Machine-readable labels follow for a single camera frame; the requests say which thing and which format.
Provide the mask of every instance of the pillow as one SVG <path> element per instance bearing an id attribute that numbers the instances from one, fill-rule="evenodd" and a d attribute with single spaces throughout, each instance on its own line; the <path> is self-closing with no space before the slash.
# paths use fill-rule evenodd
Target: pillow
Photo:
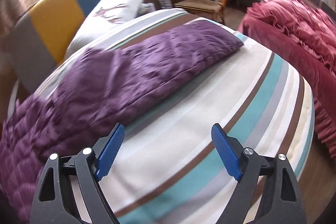
<path id="1" fill-rule="evenodd" d="M 137 17 L 144 0 L 101 0 L 84 20 L 69 44 L 64 59 L 102 35 Z"/>

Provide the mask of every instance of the purple blanket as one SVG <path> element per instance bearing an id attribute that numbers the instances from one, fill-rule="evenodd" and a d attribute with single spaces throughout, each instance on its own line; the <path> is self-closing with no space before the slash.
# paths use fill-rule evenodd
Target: purple blanket
<path id="1" fill-rule="evenodd" d="M 114 51 L 88 50 L 52 97 L 30 96 L 3 126 L 2 191 L 29 221 L 35 188 L 52 153 L 77 154 L 124 125 L 243 43 L 223 28 L 196 21 Z"/>

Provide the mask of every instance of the red blanket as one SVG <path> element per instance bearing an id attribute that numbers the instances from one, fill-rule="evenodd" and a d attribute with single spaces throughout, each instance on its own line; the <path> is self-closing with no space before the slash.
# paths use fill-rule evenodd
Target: red blanket
<path id="1" fill-rule="evenodd" d="M 263 0 L 239 29 L 292 64 L 310 84 L 315 132 L 336 158 L 336 25 L 302 0 Z"/>

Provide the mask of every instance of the mattress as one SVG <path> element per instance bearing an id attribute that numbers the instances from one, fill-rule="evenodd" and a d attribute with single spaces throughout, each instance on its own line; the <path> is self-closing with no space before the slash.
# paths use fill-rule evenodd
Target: mattress
<path id="1" fill-rule="evenodd" d="M 86 47 L 127 47 L 195 20 L 208 19 L 180 9 L 160 10 Z M 217 122 L 260 155 L 287 155 L 300 179 L 314 130 L 310 86 L 278 55 L 222 27 L 244 46 L 125 128 L 124 143 L 100 181 L 121 224 L 217 221 L 236 185 L 211 141 L 211 127 Z M 86 47 L 46 79 L 36 94 L 50 96 Z M 90 223 L 75 177 L 72 185 L 81 218 Z M 260 183 L 246 222 L 253 220 L 261 193 Z"/>

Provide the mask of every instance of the silver bolt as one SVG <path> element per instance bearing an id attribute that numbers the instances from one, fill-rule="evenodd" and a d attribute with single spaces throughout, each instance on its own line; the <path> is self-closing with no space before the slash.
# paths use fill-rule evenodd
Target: silver bolt
<path id="1" fill-rule="evenodd" d="M 55 159 L 57 159 L 57 157 L 58 157 L 57 153 L 53 153 L 53 154 L 50 155 L 49 158 L 50 158 L 51 160 L 55 160 Z"/>
<path id="2" fill-rule="evenodd" d="M 286 156 L 284 154 L 279 154 L 278 158 L 281 159 L 281 160 L 285 160 Z"/>
<path id="3" fill-rule="evenodd" d="M 92 151 L 92 148 L 89 148 L 89 147 L 84 148 L 84 149 L 83 149 L 83 154 L 84 154 L 84 155 L 88 155 L 88 154 L 91 153 L 91 151 Z"/>
<path id="4" fill-rule="evenodd" d="M 245 148 L 244 149 L 244 153 L 247 154 L 247 155 L 252 155 L 253 154 L 253 149 L 251 149 L 251 148 Z"/>

